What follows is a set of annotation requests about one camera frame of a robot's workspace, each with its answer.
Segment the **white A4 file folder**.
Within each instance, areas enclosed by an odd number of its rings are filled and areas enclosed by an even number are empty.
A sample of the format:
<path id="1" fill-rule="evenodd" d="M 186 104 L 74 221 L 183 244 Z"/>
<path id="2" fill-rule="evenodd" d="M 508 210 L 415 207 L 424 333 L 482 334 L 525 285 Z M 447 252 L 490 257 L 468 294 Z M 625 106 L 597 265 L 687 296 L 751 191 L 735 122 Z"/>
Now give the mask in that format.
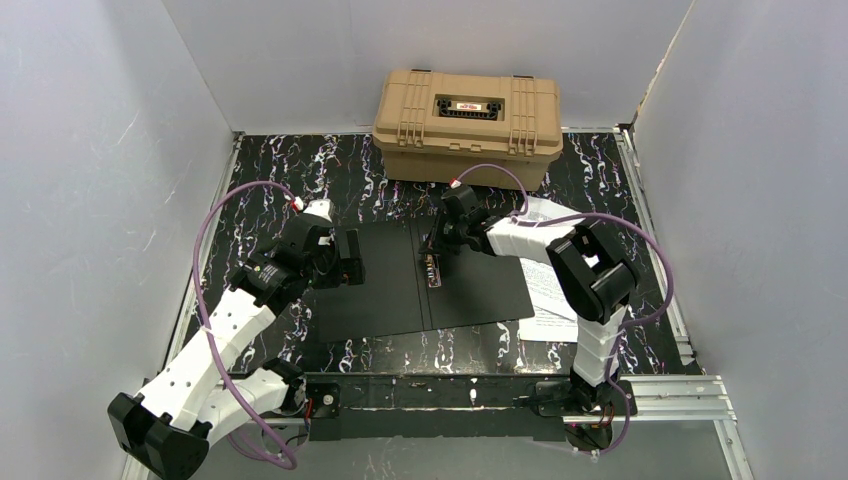
<path id="1" fill-rule="evenodd" d="M 463 246 L 427 260 L 419 248 L 434 220 L 358 226 L 365 281 L 312 294 L 315 332 L 340 342 L 529 318 L 534 308 L 520 261 Z"/>

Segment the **printed paper sheet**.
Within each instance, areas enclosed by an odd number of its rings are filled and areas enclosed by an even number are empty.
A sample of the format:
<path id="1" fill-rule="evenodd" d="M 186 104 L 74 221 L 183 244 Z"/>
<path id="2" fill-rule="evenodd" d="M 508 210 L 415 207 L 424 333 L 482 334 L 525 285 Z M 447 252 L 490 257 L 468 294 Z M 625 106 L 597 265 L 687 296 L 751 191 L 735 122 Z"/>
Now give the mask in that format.
<path id="1" fill-rule="evenodd" d="M 519 338 L 531 342 L 575 343 L 577 314 L 567 303 L 553 268 L 528 259 L 520 262 L 533 316 L 519 320 Z"/>
<path id="2" fill-rule="evenodd" d="M 516 217 L 519 224 L 530 227 L 573 227 L 582 221 L 578 212 L 550 199 L 529 197 L 526 212 Z"/>

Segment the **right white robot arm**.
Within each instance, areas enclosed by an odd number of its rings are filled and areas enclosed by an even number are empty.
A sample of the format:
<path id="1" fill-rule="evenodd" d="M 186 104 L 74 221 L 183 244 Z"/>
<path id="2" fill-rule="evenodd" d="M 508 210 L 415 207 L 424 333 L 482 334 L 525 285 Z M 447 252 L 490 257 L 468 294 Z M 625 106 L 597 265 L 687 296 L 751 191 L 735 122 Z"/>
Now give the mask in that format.
<path id="1" fill-rule="evenodd" d="M 469 185 L 454 183 L 420 252 L 459 254 L 463 247 L 492 257 L 515 257 L 552 268 L 564 299 L 576 315 L 577 353 L 565 394 L 568 403 L 589 411 L 608 402 L 618 369 L 615 343 L 630 296 L 640 276 L 625 256 L 608 222 L 630 222 L 603 213 L 558 214 L 558 204 L 529 198 L 536 211 L 494 215 Z"/>

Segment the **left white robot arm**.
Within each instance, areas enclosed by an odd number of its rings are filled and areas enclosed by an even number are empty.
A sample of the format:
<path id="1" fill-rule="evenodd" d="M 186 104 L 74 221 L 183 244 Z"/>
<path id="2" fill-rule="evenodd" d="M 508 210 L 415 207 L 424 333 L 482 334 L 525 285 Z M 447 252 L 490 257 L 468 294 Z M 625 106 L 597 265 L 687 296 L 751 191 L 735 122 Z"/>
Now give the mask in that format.
<path id="1" fill-rule="evenodd" d="M 161 479 L 188 479 L 215 443 L 254 417 L 307 403 L 305 375 L 271 359 L 246 378 L 223 375 L 260 333 L 310 289 L 360 285 L 357 229 L 327 216 L 288 220 L 272 247 L 232 275 L 210 321 L 136 394 L 118 394 L 107 414 L 120 447 Z"/>

